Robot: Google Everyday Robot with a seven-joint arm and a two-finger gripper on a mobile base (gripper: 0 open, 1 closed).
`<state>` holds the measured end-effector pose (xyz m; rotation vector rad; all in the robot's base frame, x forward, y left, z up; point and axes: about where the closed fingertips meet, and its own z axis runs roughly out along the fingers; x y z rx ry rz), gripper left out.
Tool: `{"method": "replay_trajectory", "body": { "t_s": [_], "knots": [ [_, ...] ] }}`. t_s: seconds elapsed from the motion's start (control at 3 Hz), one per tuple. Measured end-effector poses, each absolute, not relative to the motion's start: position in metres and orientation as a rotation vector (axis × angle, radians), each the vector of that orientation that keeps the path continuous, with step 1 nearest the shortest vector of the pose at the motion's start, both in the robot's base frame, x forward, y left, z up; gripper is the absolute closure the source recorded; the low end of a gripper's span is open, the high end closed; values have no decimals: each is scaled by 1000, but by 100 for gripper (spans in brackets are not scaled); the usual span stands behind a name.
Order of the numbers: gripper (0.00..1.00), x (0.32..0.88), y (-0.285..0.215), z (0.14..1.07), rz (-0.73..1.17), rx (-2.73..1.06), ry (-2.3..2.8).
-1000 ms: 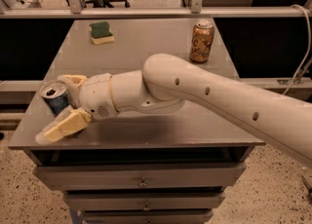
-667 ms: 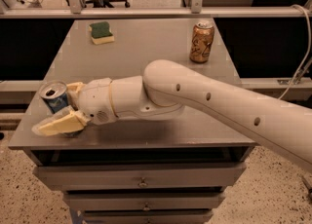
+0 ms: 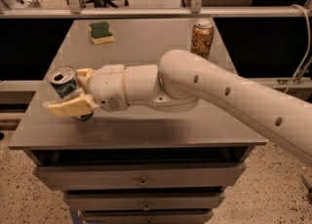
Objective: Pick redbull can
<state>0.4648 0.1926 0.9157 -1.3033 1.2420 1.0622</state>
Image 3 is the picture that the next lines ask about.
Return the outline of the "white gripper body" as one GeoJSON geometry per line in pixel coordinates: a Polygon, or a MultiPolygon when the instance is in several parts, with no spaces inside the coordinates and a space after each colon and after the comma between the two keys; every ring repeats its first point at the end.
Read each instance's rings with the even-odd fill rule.
{"type": "Polygon", "coordinates": [[[123,64],[105,65],[90,77],[88,93],[106,112],[123,111],[128,108],[123,88],[123,64]]]}

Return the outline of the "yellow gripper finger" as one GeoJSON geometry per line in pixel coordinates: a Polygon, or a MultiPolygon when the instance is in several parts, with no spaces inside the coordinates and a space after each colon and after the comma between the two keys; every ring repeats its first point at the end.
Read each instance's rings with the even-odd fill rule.
{"type": "Polygon", "coordinates": [[[88,88],[90,79],[94,73],[92,68],[81,68],[77,69],[77,80],[79,81],[80,86],[86,90],[88,88]]]}
{"type": "Polygon", "coordinates": [[[70,117],[89,115],[99,108],[95,99],[83,92],[71,93],[60,100],[45,101],[43,106],[56,116],[70,117]]]}

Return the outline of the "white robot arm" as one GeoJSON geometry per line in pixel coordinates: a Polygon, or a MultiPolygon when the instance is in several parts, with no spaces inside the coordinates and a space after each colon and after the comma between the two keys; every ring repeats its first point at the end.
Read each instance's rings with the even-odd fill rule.
{"type": "Polygon", "coordinates": [[[184,50],[165,53],[159,64],[105,65],[98,70],[59,65],[48,80],[59,95],[44,107],[79,118],[145,106],[183,112],[200,99],[238,119],[306,165],[312,165],[312,105],[228,72],[184,50]]]}

